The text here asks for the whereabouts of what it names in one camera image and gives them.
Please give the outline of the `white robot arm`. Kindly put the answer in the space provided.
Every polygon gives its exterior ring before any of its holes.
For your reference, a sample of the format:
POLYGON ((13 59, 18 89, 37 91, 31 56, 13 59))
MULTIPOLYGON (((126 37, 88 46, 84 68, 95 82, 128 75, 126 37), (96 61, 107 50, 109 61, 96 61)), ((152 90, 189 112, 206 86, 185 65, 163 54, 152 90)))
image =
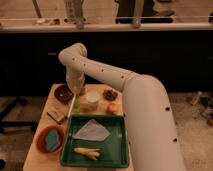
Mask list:
POLYGON ((59 61, 73 93, 86 76, 122 93, 134 171, 186 171, 170 101, 157 78, 91 60, 81 43, 61 50, 59 61))

